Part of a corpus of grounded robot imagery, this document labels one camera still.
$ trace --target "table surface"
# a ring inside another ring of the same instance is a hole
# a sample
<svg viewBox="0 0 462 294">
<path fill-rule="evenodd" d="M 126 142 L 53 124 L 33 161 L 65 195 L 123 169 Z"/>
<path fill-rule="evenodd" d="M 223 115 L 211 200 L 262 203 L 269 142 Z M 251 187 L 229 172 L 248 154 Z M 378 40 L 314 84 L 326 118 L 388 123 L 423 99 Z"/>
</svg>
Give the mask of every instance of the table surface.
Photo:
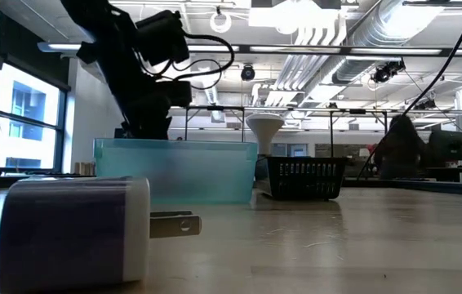
<svg viewBox="0 0 462 294">
<path fill-rule="evenodd" d="M 201 235 L 152 240 L 145 282 L 81 293 L 462 293 L 460 195 L 342 189 L 269 211 L 181 208 L 202 217 Z"/>
</svg>

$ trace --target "black robotic arm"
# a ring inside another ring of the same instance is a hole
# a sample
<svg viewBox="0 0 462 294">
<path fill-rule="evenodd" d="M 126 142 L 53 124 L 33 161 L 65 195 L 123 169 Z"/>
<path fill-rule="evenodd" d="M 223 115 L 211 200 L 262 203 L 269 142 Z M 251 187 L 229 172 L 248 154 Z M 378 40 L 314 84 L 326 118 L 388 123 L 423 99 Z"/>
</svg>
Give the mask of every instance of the black robotic arm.
<svg viewBox="0 0 462 294">
<path fill-rule="evenodd" d="M 180 14 L 161 11 L 134 24 L 129 14 L 108 0 L 61 0 L 72 20 L 90 36 L 77 56 L 85 63 L 96 61 L 118 103 L 129 137 L 167 139 L 171 106 L 191 102 L 189 82 L 157 82 L 160 75 L 143 71 L 142 60 L 158 65 L 189 58 Z"/>
</svg>

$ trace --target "light blue plastic bin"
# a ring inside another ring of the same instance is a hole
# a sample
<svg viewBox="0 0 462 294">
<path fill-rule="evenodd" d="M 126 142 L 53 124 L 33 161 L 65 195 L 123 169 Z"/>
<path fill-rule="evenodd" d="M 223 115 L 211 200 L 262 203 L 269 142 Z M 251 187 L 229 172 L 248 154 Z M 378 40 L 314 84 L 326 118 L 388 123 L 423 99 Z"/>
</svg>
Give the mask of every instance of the light blue plastic bin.
<svg viewBox="0 0 462 294">
<path fill-rule="evenodd" d="M 97 176 L 143 176 L 153 203 L 248 203 L 256 143 L 96 139 Z"/>
</svg>

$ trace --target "black plastic basket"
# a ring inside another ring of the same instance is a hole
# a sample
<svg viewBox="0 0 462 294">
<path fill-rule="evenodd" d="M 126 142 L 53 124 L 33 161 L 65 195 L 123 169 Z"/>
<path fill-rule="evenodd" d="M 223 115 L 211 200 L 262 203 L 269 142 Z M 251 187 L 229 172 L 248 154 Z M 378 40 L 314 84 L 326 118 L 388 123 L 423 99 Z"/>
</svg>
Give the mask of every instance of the black plastic basket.
<svg viewBox="0 0 462 294">
<path fill-rule="evenodd" d="M 269 180 L 277 200 L 334 199 L 340 194 L 347 158 L 260 158 L 255 178 Z"/>
</svg>

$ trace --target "white funnel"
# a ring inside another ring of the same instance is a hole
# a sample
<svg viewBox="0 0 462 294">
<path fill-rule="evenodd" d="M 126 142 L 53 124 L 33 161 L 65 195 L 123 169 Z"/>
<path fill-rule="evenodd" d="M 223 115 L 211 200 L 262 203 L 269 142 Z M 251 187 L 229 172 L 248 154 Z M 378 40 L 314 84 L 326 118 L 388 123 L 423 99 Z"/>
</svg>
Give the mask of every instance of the white funnel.
<svg viewBox="0 0 462 294">
<path fill-rule="evenodd" d="M 258 154 L 271 155 L 271 140 L 282 127 L 283 119 L 276 114 L 252 114 L 246 118 L 247 126 L 255 133 Z"/>
</svg>

